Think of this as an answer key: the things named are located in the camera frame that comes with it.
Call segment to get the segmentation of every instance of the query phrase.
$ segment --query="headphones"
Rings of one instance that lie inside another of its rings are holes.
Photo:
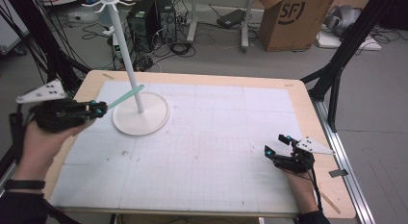
[[[328,12],[323,24],[327,29],[332,30],[337,37],[343,37],[344,31],[356,22],[360,14],[361,10],[354,9],[349,5],[334,6]]]

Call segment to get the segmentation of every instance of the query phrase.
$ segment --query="gray floor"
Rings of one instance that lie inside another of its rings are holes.
[[[203,13],[212,12],[203,9]],[[259,15],[254,15],[252,21],[259,22],[259,18]],[[83,40],[82,28],[65,28],[72,47],[91,67],[108,64],[111,49],[106,40],[102,37]],[[314,46],[306,52],[267,53],[259,41],[255,41],[243,54],[239,48],[233,48],[239,45],[239,33],[205,28],[208,27],[198,28],[195,56],[163,60],[159,62],[161,70],[168,73],[300,79],[325,66],[336,52]],[[342,77],[337,128],[376,223],[405,223],[408,219],[408,177],[404,173],[408,156],[404,142],[407,135],[404,128],[408,124],[407,53],[408,41],[403,39],[383,45],[379,52],[364,51],[350,61]],[[30,55],[11,55],[0,62],[0,156],[3,156],[11,145],[8,114],[15,110],[14,99],[40,86],[41,79]],[[159,67],[156,65],[153,71],[159,71]],[[109,223],[107,215],[74,216],[87,223]],[[356,219],[331,221],[358,222]],[[267,223],[291,222],[267,220]]]

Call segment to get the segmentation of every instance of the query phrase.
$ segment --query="person's right arm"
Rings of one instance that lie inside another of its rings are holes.
[[[300,209],[299,224],[330,224],[318,208],[314,193],[315,189],[309,180],[309,174],[293,174],[290,172],[285,172],[285,174]]]

